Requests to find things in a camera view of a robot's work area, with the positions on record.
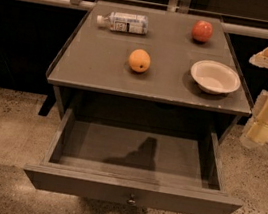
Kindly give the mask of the orange fruit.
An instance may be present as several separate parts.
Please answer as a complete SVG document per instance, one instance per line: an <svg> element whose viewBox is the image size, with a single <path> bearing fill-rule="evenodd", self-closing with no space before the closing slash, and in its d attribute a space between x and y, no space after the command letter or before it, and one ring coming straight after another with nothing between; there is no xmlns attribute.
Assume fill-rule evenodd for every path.
<svg viewBox="0 0 268 214"><path fill-rule="evenodd" d="M147 51L137 49L131 52L128 63L132 71L144 73L150 67L150 60L151 58Z"/></svg>

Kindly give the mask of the metal drawer knob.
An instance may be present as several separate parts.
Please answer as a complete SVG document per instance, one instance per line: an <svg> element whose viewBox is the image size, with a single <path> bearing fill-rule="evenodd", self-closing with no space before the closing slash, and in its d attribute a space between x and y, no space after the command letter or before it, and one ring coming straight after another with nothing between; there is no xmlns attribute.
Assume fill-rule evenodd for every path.
<svg viewBox="0 0 268 214"><path fill-rule="evenodd" d="M130 206L135 206L136 205L136 201L135 201L135 195L134 194L131 194L129 199L127 200L127 203L130 205Z"/></svg>

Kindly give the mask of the open grey top drawer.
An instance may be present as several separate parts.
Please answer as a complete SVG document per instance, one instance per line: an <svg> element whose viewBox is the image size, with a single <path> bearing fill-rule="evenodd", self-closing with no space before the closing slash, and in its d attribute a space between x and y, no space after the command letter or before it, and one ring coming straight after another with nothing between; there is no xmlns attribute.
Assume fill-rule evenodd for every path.
<svg viewBox="0 0 268 214"><path fill-rule="evenodd" d="M224 190L216 134L163 134L84 119L67 110L40 164L36 189L186 214L231 214L242 201Z"/></svg>

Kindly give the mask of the white paper bowl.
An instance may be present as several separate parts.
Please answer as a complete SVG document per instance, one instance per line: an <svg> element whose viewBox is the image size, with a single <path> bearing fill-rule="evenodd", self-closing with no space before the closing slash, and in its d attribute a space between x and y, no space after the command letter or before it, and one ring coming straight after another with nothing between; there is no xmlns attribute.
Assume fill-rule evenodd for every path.
<svg viewBox="0 0 268 214"><path fill-rule="evenodd" d="M241 86L235 70L218 61L198 61L192 65L190 72L198 87L208 94L229 94Z"/></svg>

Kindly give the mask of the red apple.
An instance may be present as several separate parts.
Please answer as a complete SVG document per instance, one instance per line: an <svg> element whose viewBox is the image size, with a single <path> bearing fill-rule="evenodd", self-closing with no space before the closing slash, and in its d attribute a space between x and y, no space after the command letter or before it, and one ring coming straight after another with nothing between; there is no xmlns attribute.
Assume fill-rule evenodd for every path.
<svg viewBox="0 0 268 214"><path fill-rule="evenodd" d="M192 38L200 43L207 43L213 33L213 25L208 21L197 21L192 27Z"/></svg>

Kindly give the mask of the grey cabinet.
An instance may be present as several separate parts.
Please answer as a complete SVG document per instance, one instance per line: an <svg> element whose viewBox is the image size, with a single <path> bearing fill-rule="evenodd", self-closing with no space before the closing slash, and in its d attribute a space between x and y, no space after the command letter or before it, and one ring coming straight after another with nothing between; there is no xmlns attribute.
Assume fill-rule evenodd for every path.
<svg viewBox="0 0 268 214"><path fill-rule="evenodd" d="M100 29L97 16L112 11L146 15L148 34L137 36ZM72 41L54 59L47 80L56 90L94 90L248 116L251 98L245 84L222 97L203 93L194 83L190 70L197 61L217 61L239 70L230 39L218 19L208 19L214 33L207 43L200 45L192 40L192 26L198 19L196 15L99 1L83 18ZM137 49L147 51L151 58L144 73L129 67L129 56Z"/></svg>

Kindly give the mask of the clear plastic water bottle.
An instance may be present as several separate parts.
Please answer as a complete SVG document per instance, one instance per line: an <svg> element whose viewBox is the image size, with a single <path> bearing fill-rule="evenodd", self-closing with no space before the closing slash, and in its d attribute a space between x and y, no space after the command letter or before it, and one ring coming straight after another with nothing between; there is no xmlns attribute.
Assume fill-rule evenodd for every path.
<svg viewBox="0 0 268 214"><path fill-rule="evenodd" d="M148 32L149 19L144 15L112 11L107 16L98 15L96 21L99 27L109 28L114 32L124 32L136 35L145 35Z"/></svg>

